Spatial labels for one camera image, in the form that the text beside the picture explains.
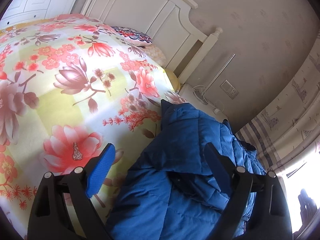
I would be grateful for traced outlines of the patterned beige curtain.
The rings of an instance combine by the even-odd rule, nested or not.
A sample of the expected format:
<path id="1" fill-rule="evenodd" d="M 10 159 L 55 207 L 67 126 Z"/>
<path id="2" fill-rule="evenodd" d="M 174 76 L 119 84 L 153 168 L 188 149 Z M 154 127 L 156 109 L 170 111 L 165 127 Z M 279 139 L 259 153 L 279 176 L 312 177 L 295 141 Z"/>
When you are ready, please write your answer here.
<path id="1" fill-rule="evenodd" d="M 319 39 L 295 76 L 236 136 L 257 149 L 267 170 L 286 170 L 308 150 L 319 150 Z"/>

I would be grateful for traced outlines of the white nightstand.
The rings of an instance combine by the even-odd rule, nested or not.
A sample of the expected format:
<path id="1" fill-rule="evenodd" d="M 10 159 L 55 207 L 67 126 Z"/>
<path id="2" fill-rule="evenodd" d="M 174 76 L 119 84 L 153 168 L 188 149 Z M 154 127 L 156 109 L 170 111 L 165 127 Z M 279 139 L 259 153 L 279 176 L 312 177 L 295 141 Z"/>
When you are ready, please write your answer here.
<path id="1" fill-rule="evenodd" d="M 199 88 L 191 87 L 189 84 L 184 84 L 178 94 L 192 104 L 196 109 L 203 111 L 215 118 L 217 121 L 223 122 L 225 119 L 228 120 L 228 117 L 221 111 L 222 106 L 218 106 L 217 103 L 208 103 L 206 100 L 201 101 L 196 96 L 196 91 L 198 89 Z"/>

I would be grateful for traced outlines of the white wooden headboard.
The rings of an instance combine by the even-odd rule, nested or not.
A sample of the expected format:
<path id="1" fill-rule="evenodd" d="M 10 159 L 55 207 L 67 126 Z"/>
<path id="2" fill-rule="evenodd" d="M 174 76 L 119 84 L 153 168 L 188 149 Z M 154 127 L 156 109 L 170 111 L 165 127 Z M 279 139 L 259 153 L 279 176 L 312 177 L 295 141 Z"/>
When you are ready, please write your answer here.
<path id="1" fill-rule="evenodd" d="M 149 35 L 167 59 L 165 68 L 185 83 L 223 32 L 217 27 L 206 35 L 197 29 L 189 20 L 197 7 L 193 0 L 86 0 L 81 14 Z"/>

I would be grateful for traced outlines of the blue red patterned pillow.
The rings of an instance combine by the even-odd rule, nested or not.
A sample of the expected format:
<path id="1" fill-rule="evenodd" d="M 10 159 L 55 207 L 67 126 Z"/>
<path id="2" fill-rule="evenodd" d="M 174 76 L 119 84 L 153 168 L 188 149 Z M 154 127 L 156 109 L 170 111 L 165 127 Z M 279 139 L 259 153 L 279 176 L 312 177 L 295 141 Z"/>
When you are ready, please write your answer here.
<path id="1" fill-rule="evenodd" d="M 152 38 L 143 32 L 128 27 L 112 26 L 111 28 L 125 41 L 134 46 L 146 47 L 152 45 Z"/>

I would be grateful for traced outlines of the wall power socket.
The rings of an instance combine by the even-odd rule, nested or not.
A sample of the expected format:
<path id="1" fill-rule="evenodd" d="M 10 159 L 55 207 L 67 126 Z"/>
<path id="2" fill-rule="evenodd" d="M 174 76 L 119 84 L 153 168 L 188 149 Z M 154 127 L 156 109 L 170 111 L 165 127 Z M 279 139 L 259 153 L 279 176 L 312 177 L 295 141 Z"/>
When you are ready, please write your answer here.
<path id="1" fill-rule="evenodd" d="M 220 88 L 231 98 L 234 99 L 239 92 L 234 88 L 234 86 L 228 81 L 225 80 L 221 83 Z"/>

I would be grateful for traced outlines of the yellow bed sheet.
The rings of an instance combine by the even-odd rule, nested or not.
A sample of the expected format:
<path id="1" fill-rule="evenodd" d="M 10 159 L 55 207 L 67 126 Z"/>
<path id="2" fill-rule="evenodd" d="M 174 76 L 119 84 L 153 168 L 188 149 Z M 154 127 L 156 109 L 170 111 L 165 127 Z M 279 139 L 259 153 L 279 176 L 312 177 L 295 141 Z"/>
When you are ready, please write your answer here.
<path id="1" fill-rule="evenodd" d="M 169 70 L 167 68 L 165 68 L 164 71 L 167 74 L 174 91 L 176 93 L 178 93 L 180 91 L 180 88 L 181 88 L 181 83 L 180 83 L 178 77 L 174 74 L 173 71 L 171 71 L 171 70 Z"/>

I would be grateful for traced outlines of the pale floral pillow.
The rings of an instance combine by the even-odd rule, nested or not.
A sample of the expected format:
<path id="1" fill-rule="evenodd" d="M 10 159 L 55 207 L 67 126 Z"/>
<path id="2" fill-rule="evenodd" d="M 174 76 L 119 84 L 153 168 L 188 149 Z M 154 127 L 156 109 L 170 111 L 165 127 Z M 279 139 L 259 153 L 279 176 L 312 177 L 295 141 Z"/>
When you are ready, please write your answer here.
<path id="1" fill-rule="evenodd" d="M 149 45 L 146 47 L 141 47 L 141 50 L 153 61 L 155 61 L 159 66 L 164 67 L 167 59 L 163 52 L 154 45 Z"/>

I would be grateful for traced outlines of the window frame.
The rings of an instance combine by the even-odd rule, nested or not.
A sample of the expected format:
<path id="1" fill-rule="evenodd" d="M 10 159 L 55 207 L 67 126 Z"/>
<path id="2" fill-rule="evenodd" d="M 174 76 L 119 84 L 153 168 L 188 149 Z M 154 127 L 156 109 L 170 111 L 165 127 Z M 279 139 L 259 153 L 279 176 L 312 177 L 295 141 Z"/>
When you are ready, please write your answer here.
<path id="1" fill-rule="evenodd" d="M 313 152 L 276 174 L 286 196 L 293 237 L 297 238 L 319 210 L 319 152 Z"/>

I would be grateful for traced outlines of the blue quilted puffer jacket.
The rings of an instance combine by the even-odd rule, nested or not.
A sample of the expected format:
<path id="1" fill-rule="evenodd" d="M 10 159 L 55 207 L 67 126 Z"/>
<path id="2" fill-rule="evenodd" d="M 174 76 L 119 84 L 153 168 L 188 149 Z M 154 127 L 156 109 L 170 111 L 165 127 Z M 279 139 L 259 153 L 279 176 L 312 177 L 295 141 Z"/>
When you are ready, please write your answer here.
<path id="1" fill-rule="evenodd" d="M 189 103 L 161 101 L 161 132 L 127 172 L 106 228 L 114 239 L 206 239 L 228 203 L 204 158 L 212 143 L 250 173 L 256 149 Z"/>

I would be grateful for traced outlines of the floral yellow pink duvet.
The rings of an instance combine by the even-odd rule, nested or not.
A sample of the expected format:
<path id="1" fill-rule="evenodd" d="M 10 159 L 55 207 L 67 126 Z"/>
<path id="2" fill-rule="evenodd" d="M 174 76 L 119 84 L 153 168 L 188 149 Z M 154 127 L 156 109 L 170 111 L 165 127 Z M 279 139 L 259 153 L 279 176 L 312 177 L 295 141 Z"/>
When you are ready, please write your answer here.
<path id="1" fill-rule="evenodd" d="M 64 175 L 114 144 L 92 197 L 106 218 L 142 150 L 156 137 L 161 101 L 184 103 L 164 68 L 108 25 L 81 15 L 1 30 L 1 209 L 23 239 L 46 172 Z"/>

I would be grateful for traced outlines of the white wardrobe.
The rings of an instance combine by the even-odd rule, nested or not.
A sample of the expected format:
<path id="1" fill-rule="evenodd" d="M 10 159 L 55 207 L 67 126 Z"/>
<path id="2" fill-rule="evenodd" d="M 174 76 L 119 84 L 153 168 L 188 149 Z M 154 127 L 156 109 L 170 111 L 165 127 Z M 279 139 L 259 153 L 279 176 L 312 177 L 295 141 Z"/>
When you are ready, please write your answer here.
<path id="1" fill-rule="evenodd" d="M 35 20 L 69 14 L 76 0 L 12 0 L 3 17 L 1 28 Z"/>

